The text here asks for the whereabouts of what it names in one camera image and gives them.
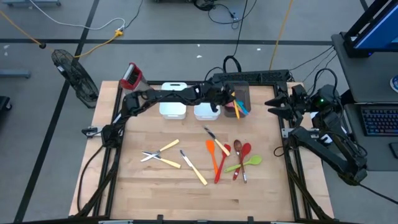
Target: desk fan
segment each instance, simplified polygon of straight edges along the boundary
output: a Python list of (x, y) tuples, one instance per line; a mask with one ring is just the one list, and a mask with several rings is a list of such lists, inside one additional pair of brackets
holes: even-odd
[(83, 66), (66, 50), (54, 50), (51, 59), (61, 75), (76, 91), (77, 98), (88, 108), (95, 108), (98, 88)]

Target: white plastic container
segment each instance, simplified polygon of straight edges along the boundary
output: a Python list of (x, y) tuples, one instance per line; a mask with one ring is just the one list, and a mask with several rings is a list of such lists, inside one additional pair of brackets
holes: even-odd
[(209, 103), (201, 103), (194, 107), (193, 113), (199, 121), (215, 121), (221, 114), (220, 106), (217, 106), (217, 109), (218, 111), (214, 113)]
[[(186, 83), (163, 83), (162, 90), (183, 90)], [(184, 119), (187, 106), (182, 103), (160, 103), (159, 112), (165, 119)]]

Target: gray floor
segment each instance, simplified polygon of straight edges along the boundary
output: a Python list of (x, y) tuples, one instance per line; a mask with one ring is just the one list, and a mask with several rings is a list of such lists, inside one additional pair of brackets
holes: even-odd
[[(48, 5), (44, 10), (60, 22), (84, 24), (94, 0), (62, 1), (62, 7)], [(244, 1), (221, 1), (237, 15)], [(279, 33), (288, 0), (259, 0), (252, 14), (244, 21), (242, 39), (275, 40)], [(129, 20), (134, 16), (139, 0), (100, 0), (93, 19), (93, 27), (120, 16)], [(82, 30), (54, 24), (28, 6), (8, 8), (0, 4), (9, 17), (33, 36), (43, 39), (79, 39)], [(215, 18), (228, 19), (221, 9)], [(359, 0), (296, 0), (294, 2), (283, 40), (330, 40), (333, 33), (347, 30), (361, 15)], [(32, 72), (31, 79), (0, 79), (0, 95), (12, 98), (13, 109), (0, 128), (0, 223), (12, 222), (34, 162), (39, 153), (45, 132), (57, 103), (63, 78), (50, 59), (50, 52), (40, 50), (35, 44), (2, 44), (5, 38), (24, 38), (4, 19), (0, 19), (0, 67), (25, 68)], [(118, 22), (109, 27), (90, 31), (89, 39), (107, 39), (119, 27)], [(214, 24), (205, 12), (178, 0), (155, 4), (144, 0), (141, 13), (125, 31), (125, 40), (167, 39), (235, 39), (238, 30), (229, 25)], [(93, 44), (85, 44), (83, 51)], [(77, 44), (49, 44), (55, 49), (65, 49), (72, 54)], [(237, 58), (243, 70), (267, 70), (273, 45), (240, 45)], [(273, 69), (293, 68), (328, 46), (281, 45)], [(148, 44), (104, 46), (80, 60), (99, 86), (103, 80), (118, 80), (129, 62), (136, 62), (148, 80), (201, 80), (214, 66), (220, 66), (225, 55), (233, 53), (228, 44)], [(313, 70), (323, 57), (293, 71), (297, 81)], [(340, 64), (334, 59), (329, 67), (339, 77), (338, 90), (348, 89)], [(306, 81), (309, 88), (313, 75)], [(333, 83), (324, 74), (318, 86)], [(73, 91), (68, 92), (57, 128), (50, 143), (42, 172), (25, 215), (25, 221), (64, 218), (68, 215), (78, 171), (85, 148), (81, 128), (91, 123), (93, 110), (86, 109)], [(325, 166), (325, 176), (336, 218), (347, 222), (394, 223), (398, 219), (396, 206), (371, 193), (344, 184), (335, 172)], [(383, 194), (397, 199), (398, 173), (370, 172), (364, 183)]]

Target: wheel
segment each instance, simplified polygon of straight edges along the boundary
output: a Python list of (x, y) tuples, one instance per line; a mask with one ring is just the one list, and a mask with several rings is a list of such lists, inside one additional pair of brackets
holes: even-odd
[(9, 111), (9, 110), (11, 110), (11, 109), (12, 109), (12, 104), (8, 103), (7, 106), (6, 106), (6, 110)]

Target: keyboard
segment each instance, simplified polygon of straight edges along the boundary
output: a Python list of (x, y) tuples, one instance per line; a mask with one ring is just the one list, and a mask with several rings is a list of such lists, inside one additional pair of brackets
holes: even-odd
[(367, 136), (398, 136), (398, 106), (362, 106)]
[(249, 85), (288, 82), (292, 79), (288, 70), (217, 73), (214, 74), (214, 77), (219, 77), (221, 81), (245, 81)]

